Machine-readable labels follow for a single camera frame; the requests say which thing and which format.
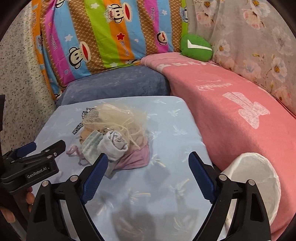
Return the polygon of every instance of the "blue cushion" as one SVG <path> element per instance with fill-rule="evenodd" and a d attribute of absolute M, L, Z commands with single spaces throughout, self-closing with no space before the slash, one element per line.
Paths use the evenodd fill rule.
<path fill-rule="evenodd" d="M 128 96 L 166 96 L 167 79 L 146 66 L 129 66 L 93 74 L 71 82 L 57 106 Z"/>

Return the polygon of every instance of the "beige mesh fabric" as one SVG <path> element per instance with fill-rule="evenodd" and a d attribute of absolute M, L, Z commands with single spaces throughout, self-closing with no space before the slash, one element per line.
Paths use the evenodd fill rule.
<path fill-rule="evenodd" d="M 140 149 L 147 143 L 144 136 L 146 114 L 134 108 L 122 106 L 120 108 L 103 104 L 91 110 L 84 118 L 84 130 L 80 135 L 83 142 L 93 130 L 106 133 L 110 130 L 118 131 L 129 143 L 129 148 Z"/>

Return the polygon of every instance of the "metal screw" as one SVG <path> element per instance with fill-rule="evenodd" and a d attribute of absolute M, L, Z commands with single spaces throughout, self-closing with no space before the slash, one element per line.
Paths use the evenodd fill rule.
<path fill-rule="evenodd" d="M 219 179 L 221 181 L 226 181 L 227 180 L 227 176 L 225 176 L 224 174 L 219 175 Z"/>
<path fill-rule="evenodd" d="M 254 185 L 255 185 L 255 182 L 254 182 L 254 180 L 252 180 L 252 179 L 250 179 L 250 180 L 248 181 L 248 183 L 249 183 L 251 186 L 254 186 Z"/>
<path fill-rule="evenodd" d="M 42 186 L 46 187 L 49 184 L 48 180 L 42 182 Z"/>
<path fill-rule="evenodd" d="M 70 177 L 71 182 L 76 182 L 77 180 L 78 180 L 78 176 L 76 176 L 76 175 L 73 175 Z"/>

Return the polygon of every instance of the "pillow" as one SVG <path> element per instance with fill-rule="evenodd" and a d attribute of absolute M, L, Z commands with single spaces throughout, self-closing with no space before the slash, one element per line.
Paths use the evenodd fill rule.
<path fill-rule="evenodd" d="M 186 34 L 180 42 L 181 54 L 189 58 L 207 62 L 211 59 L 212 46 L 202 37 Z"/>

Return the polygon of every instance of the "blue gripper pad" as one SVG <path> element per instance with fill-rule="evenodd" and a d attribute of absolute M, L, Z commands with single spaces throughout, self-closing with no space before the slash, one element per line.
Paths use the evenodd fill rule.
<path fill-rule="evenodd" d="M 204 168 L 204 164 L 201 163 L 202 160 L 198 160 L 193 152 L 190 153 L 189 158 L 189 167 L 192 171 L 192 174 L 202 191 L 202 195 L 205 199 L 209 200 L 210 203 L 214 203 L 216 201 L 215 196 L 215 185 L 212 182 L 210 176 Z"/>
<path fill-rule="evenodd" d="M 94 194 L 96 193 L 98 186 L 107 170 L 107 167 L 108 157 L 107 155 L 103 155 L 83 185 L 83 194 L 80 198 L 83 205 L 85 205 L 87 201 L 93 199 Z"/>
<path fill-rule="evenodd" d="M 31 142 L 17 149 L 17 158 L 22 158 L 36 150 L 36 143 Z"/>

